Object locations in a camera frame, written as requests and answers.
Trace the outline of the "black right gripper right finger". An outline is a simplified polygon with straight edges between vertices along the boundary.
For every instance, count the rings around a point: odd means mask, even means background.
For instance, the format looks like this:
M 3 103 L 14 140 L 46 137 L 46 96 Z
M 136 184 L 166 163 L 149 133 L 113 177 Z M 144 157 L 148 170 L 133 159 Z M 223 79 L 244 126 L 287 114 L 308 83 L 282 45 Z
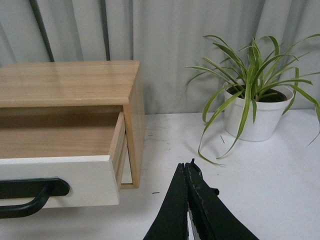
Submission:
M 192 159 L 185 164 L 188 207 L 195 240 L 256 240 L 219 199 L 220 191 L 203 179 L 201 169 Z

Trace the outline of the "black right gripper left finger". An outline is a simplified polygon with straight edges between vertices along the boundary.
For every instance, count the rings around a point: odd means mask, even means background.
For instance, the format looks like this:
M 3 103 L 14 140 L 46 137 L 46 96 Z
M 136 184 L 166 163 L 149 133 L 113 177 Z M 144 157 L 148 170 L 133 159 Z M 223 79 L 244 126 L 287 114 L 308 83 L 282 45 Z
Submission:
M 184 170 L 184 164 L 179 163 L 145 240 L 188 239 L 188 189 Z

